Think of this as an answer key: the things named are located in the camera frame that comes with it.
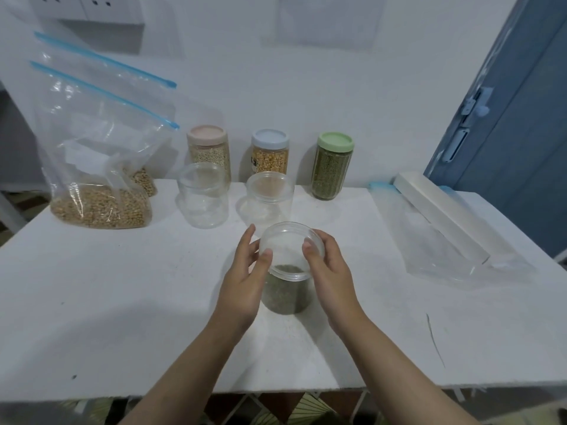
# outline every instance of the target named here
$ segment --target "electrical outlet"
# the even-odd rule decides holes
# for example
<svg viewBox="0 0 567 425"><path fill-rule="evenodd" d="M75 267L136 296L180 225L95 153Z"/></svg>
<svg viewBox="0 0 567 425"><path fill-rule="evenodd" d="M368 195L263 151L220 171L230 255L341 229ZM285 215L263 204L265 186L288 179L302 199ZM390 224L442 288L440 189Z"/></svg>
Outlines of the electrical outlet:
<svg viewBox="0 0 567 425"><path fill-rule="evenodd" d="M53 19L87 20L81 0L29 0L38 16Z"/></svg>
<svg viewBox="0 0 567 425"><path fill-rule="evenodd" d="M139 0L81 0L89 21L143 24Z"/></svg>

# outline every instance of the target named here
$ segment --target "blue door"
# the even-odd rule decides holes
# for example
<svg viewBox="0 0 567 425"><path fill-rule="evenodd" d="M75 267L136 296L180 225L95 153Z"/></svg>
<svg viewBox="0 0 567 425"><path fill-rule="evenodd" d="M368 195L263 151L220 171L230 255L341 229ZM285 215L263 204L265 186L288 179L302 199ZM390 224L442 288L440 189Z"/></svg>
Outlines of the blue door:
<svg viewBox="0 0 567 425"><path fill-rule="evenodd" d="M425 174L553 257L567 249L567 0L518 0L508 25Z"/></svg>

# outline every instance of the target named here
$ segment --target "hand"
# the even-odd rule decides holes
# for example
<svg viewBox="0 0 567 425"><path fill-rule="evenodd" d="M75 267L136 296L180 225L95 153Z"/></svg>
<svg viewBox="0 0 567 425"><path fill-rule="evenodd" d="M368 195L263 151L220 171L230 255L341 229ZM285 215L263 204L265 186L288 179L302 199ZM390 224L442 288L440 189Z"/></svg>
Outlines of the hand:
<svg viewBox="0 0 567 425"><path fill-rule="evenodd" d="M339 333L352 319L365 314L354 292L351 270L341 255L337 242L320 229L314 231L325 245L325 258L308 241L303 242L303 255L311 268L319 302L329 318L331 328Z"/></svg>
<svg viewBox="0 0 567 425"><path fill-rule="evenodd" d="M260 241L250 242L255 230L252 224L242 235L232 266L222 281L211 317L211 320L221 320L223 326L234 326L239 336L244 335L258 314L262 289L272 264L272 250L264 250L259 257ZM249 272L254 262L256 265Z"/></svg>

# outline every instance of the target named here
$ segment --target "jar with pink lid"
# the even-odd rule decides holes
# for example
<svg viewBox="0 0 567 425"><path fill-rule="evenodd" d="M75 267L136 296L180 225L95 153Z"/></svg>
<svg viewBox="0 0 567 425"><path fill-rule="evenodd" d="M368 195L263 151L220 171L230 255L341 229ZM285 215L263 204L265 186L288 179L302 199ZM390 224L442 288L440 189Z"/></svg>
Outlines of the jar with pink lid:
<svg viewBox="0 0 567 425"><path fill-rule="evenodd" d="M229 136L216 125L199 125L187 134L189 154L194 163L215 163L223 167L230 185Z"/></svg>

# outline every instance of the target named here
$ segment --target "table surface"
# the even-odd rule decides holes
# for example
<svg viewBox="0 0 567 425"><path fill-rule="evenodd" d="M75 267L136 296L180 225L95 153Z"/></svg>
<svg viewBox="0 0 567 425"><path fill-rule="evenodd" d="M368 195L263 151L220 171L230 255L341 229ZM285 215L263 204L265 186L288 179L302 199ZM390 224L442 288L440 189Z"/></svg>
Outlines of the table surface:
<svg viewBox="0 0 567 425"><path fill-rule="evenodd" d="M175 207L175 181L156 183L146 228L74 227L45 210L0 248L0 401L145 394L203 328L245 229L245 186L231 185L229 220L201 230ZM368 316L436 384L567 381L567 272L459 195L537 268L531 283L462 291L408 275L366 189L322 202L297 186L292 219L336 237ZM297 316L261 305L215 391L361 386L315 301Z"/></svg>

